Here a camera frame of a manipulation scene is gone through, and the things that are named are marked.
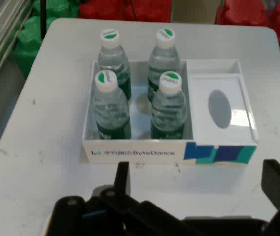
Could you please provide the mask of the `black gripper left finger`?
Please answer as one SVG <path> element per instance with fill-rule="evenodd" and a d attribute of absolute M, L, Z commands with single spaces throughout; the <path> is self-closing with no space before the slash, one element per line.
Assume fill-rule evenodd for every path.
<path fill-rule="evenodd" d="M 66 196 L 56 201 L 49 236 L 178 236 L 181 223 L 150 202 L 130 196 L 128 162 L 120 162 L 113 185 L 85 200 Z"/>

